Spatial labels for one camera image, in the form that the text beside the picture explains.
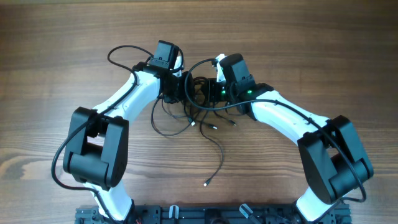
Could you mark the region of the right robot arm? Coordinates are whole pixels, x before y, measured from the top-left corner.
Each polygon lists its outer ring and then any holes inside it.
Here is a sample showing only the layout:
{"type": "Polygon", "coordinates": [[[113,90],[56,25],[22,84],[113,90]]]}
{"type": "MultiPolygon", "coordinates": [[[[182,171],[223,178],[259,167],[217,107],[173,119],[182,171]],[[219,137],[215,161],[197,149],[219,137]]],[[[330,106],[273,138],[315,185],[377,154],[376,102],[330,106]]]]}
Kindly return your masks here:
{"type": "Polygon", "coordinates": [[[213,60],[217,76],[210,98],[226,101],[239,114],[267,124],[298,146],[308,188],[294,207],[302,221],[315,223],[348,194],[363,187],[374,169],[353,123],[311,113],[286,100],[265,83],[256,83],[241,54],[220,54],[213,60]]]}

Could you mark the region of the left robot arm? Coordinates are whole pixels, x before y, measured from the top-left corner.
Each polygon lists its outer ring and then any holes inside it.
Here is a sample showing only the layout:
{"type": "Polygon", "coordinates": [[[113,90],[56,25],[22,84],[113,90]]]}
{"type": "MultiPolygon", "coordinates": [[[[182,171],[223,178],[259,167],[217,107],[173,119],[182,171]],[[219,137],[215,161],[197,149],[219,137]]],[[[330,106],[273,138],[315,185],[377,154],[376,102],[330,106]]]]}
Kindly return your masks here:
{"type": "Polygon", "coordinates": [[[142,223],[122,177],[127,166],[129,125],[153,100],[178,103],[185,99],[183,52],[159,41],[145,62],[128,68],[128,81],[93,109],[79,107],[71,117],[68,137],[53,161],[63,154],[63,169],[90,191],[107,223],[142,223]]]}

